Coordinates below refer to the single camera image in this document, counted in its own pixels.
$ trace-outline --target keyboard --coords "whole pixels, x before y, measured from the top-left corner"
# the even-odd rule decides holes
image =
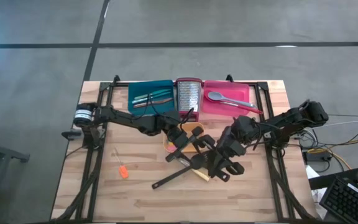
[[[320,205],[342,221],[358,224],[358,185],[337,177]]]

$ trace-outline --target orange object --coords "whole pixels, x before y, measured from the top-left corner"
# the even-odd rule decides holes
[[[187,137],[190,137],[193,133],[191,133],[191,130],[193,130],[196,127],[201,127],[202,129],[204,129],[204,126],[199,123],[199,122],[187,122],[185,124],[182,125],[183,130],[186,131],[187,133]],[[167,135],[163,134],[162,135],[162,144],[164,145],[164,148],[167,152],[173,152],[175,151],[177,148],[173,145],[172,142],[168,141],[167,139]],[[182,152],[197,152],[196,149],[194,148],[193,144],[189,144],[186,146],[186,148],[184,148],[182,150]]]
[[[126,179],[129,177],[128,170],[124,165],[119,166],[119,174],[122,178]]]
[[[123,179],[126,179],[126,178],[128,178],[129,177],[129,174],[128,174],[128,170],[127,170],[127,168],[125,167],[125,165],[121,162],[121,160],[118,158],[118,152],[117,152],[117,149],[114,147],[114,155],[116,155],[116,157],[117,157],[117,159],[118,159],[118,161],[119,161],[119,163],[121,164],[120,166],[119,166],[119,175],[121,175],[121,177],[123,178]]]

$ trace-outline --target small tool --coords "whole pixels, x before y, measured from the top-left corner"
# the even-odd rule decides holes
[[[144,107],[144,106],[147,106],[147,105],[150,105],[150,104],[154,104],[154,105],[163,104],[163,103],[169,102],[171,100],[173,100],[172,97],[167,98],[167,99],[163,99],[163,100],[152,101],[151,103],[148,102],[147,104],[146,103],[139,103],[139,104],[134,105],[134,108],[141,108],[141,107]]]
[[[171,90],[157,90],[157,91],[154,91],[154,92],[150,93],[150,96],[157,95],[157,94],[160,94],[160,93],[164,93],[166,91],[169,92]],[[134,98],[134,100],[139,100],[139,99],[145,98],[145,97],[147,97],[147,95],[148,94],[137,96],[137,97]]]
[[[254,112],[254,113],[257,113],[257,114],[263,114],[264,113],[261,110],[258,110],[256,108],[252,108],[252,107],[249,107],[249,106],[237,105],[235,103],[229,103],[229,102],[221,102],[221,103],[225,104],[225,105],[236,106],[238,108],[241,108],[241,109],[244,109],[244,110],[247,110],[247,111],[251,111],[251,112]]]
[[[238,103],[239,105],[244,105],[244,106],[249,106],[249,107],[252,107],[252,108],[256,108],[256,106],[253,105],[252,103],[226,98],[220,92],[215,92],[215,91],[209,92],[208,93],[208,98],[211,99],[211,100],[216,100],[216,101],[227,100],[227,101]]]
[[[203,165],[203,162],[204,162],[204,156],[200,155],[200,154],[197,154],[197,155],[194,155],[192,158],[191,158],[191,163],[190,163],[190,166],[188,167],[185,167],[184,169],[181,169],[179,170],[178,172],[154,183],[152,185],[152,188],[153,189],[156,189],[157,187],[160,187],[161,185],[167,183],[168,181],[170,180],[173,180],[174,178],[184,174],[185,172],[189,171],[190,169],[195,169],[195,170],[198,170],[202,167]]]
[[[118,161],[119,161],[119,163],[120,163],[120,166],[119,166],[119,174],[121,175],[121,177],[123,178],[123,179],[126,179],[126,178],[128,178],[129,177],[129,175],[128,175],[128,170],[127,170],[127,168],[125,167],[125,165],[121,162],[121,160],[118,158],[118,152],[117,152],[117,149],[114,147],[114,155],[116,155],[116,157],[117,157],[117,159],[118,159]]]
[[[168,94],[170,94],[169,91],[163,92],[163,93],[159,93],[159,94],[156,94],[156,95],[152,95],[152,96],[150,96],[149,100],[154,99],[154,98],[156,98],[156,97],[165,96],[165,95],[168,95]],[[141,102],[143,102],[143,101],[147,101],[147,96],[146,96],[145,98],[141,98],[141,99],[138,99],[138,100],[133,100],[132,103],[133,103],[133,104],[136,104],[136,103],[141,103]]]
[[[185,165],[186,167],[190,166],[190,163],[188,161],[186,161],[185,159],[178,158],[178,160],[181,164]],[[205,181],[207,181],[207,182],[209,181],[209,177],[207,175],[203,174],[201,171],[195,170],[195,169],[192,169],[191,171],[193,171],[195,174],[199,175],[199,177],[201,177]]]

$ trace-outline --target pink tray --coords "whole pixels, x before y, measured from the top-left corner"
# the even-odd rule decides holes
[[[225,105],[211,101],[207,95],[211,91],[222,93],[225,97],[233,100],[249,102],[249,85],[241,83],[231,83],[229,81],[206,80],[204,82],[204,97],[201,109],[205,113],[220,114],[226,116],[247,115],[249,111],[235,106]]]

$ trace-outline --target black handle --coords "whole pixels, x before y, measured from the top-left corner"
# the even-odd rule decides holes
[[[176,172],[176,173],[174,173],[174,174],[172,174],[172,175],[170,175],[170,176],[168,176],[168,177],[166,177],[166,178],[154,183],[152,185],[152,188],[156,189],[157,187],[160,187],[161,185],[167,183],[168,181],[170,181],[170,180],[172,180],[172,179],[184,174],[185,172],[189,171],[190,169],[191,169],[191,166],[185,167],[185,168],[179,170],[178,172]]]

